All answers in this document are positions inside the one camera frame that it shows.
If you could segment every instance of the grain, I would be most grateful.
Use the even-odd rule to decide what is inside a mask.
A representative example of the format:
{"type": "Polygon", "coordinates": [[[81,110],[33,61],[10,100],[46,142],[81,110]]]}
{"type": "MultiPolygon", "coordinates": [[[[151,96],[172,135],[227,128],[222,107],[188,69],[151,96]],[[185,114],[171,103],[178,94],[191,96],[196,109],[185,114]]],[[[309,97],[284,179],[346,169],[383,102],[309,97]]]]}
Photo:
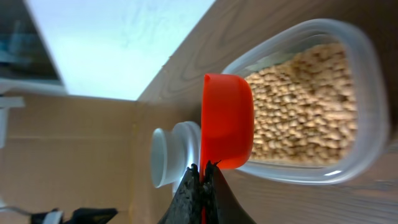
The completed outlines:
{"type": "Polygon", "coordinates": [[[326,44],[246,77],[255,111],[250,159],[327,166],[345,157],[358,127],[351,76],[343,46],[326,44]]]}

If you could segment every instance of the cereal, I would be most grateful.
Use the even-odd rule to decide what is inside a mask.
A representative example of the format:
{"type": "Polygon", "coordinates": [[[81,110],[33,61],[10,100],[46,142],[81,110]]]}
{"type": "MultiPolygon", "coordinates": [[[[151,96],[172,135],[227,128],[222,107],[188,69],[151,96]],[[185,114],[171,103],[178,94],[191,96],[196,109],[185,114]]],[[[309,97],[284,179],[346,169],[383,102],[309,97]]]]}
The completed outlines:
{"type": "Polygon", "coordinates": [[[250,159],[326,166],[347,155],[358,125],[342,45],[316,45],[246,81],[255,111],[250,159]]]}

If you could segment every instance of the clear plastic container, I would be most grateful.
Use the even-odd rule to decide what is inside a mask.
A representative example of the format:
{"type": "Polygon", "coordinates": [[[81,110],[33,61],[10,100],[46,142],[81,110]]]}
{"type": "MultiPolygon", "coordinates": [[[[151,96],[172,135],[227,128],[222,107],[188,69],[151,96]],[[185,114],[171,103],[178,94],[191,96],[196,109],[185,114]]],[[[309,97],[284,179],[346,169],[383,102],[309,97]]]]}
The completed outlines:
{"type": "Polygon", "coordinates": [[[344,45],[352,69],[358,110],[358,130],[349,154],[327,167],[287,166],[248,161],[241,171],[294,184],[337,184],[365,171],[383,152],[389,137],[386,93],[376,52],[355,26],[331,19],[314,19],[293,26],[246,52],[223,71],[242,77],[290,60],[314,45],[344,45]]]}

